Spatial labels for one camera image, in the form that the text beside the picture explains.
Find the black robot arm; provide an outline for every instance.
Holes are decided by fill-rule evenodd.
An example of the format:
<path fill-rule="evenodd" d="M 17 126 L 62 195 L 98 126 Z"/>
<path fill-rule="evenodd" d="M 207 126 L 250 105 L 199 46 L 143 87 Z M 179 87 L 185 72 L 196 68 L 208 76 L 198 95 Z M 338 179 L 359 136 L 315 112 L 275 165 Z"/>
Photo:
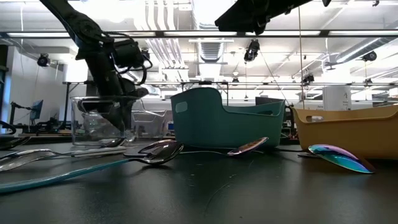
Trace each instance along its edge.
<path fill-rule="evenodd" d="M 266 24 L 272 18 L 289 14 L 292 9 L 310 1 L 312 0 L 238 0 L 215 24 L 220 31 L 254 32 L 259 35 L 264 32 Z M 322 1 L 325 7 L 331 2 Z"/>
<path fill-rule="evenodd" d="M 57 17 L 79 47 L 76 59 L 86 60 L 100 96 L 136 95 L 135 85 L 123 79 L 120 74 L 130 71 L 131 68 L 141 68 L 144 71 L 141 83 L 145 82 L 147 68 L 137 42 L 128 36 L 128 40 L 115 42 L 109 33 L 103 32 L 96 22 L 76 11 L 67 0 L 40 2 Z M 116 66 L 127 69 L 119 72 Z M 131 125 L 131 106 L 134 100 L 123 102 L 119 108 L 99 103 L 91 109 L 107 113 L 104 117 L 122 131 Z"/>

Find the yellow basket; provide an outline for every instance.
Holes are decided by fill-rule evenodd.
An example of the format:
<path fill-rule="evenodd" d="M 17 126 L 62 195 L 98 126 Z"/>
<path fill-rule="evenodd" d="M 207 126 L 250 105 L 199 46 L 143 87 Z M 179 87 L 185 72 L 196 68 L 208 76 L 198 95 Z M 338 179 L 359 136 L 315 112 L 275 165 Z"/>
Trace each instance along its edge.
<path fill-rule="evenodd" d="M 314 144 L 330 144 L 365 158 L 398 158 L 398 106 L 293 112 L 304 150 Z"/>

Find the teal basket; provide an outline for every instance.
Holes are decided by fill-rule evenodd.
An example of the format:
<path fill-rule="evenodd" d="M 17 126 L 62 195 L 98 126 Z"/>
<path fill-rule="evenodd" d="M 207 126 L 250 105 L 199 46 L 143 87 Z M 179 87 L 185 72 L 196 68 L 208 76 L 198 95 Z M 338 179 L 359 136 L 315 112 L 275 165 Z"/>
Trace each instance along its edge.
<path fill-rule="evenodd" d="M 194 88 L 171 97 L 175 138 L 196 147 L 239 147 L 261 137 L 279 145 L 285 101 L 223 106 L 214 88 Z"/>

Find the desk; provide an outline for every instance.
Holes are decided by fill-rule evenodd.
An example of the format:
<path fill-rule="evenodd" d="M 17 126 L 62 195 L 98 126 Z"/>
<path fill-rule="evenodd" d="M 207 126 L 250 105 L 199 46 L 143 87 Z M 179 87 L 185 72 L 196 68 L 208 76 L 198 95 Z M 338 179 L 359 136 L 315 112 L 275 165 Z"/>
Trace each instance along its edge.
<path fill-rule="evenodd" d="M 23 147 L 68 151 L 70 146 Z M 0 173 L 0 181 L 55 175 L 120 158 L 39 161 Z M 364 175 L 295 153 L 252 153 L 240 159 L 184 154 L 159 168 L 130 162 L 49 187 L 0 195 L 0 217 L 1 223 L 41 224 L 395 224 L 398 164 L 372 163 L 378 173 Z"/>

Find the spoon handle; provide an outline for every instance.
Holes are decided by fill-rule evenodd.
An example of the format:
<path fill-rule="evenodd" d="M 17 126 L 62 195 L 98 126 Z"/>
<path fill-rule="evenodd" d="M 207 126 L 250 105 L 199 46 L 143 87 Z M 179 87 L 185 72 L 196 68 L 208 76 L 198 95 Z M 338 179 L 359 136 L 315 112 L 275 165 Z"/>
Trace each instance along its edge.
<path fill-rule="evenodd" d="M 52 176 L 52 177 L 24 180 L 24 181 L 14 182 L 14 183 L 10 183 L 10 184 L 0 184 L 0 194 L 16 192 L 19 190 L 33 189 L 36 187 L 54 184 L 56 182 L 67 180 L 67 179 L 70 179 L 73 177 L 78 177 L 80 175 L 89 174 L 91 172 L 95 172 L 95 171 L 102 170 L 105 168 L 118 166 L 118 165 L 130 162 L 130 161 L 135 161 L 135 160 L 136 159 L 123 159 L 120 161 L 110 162 L 107 164 L 100 164 L 100 165 L 96 165 L 96 166 L 92 166 L 92 167 L 87 167 L 84 169 L 73 170 L 71 172 L 67 172 L 67 173 Z"/>

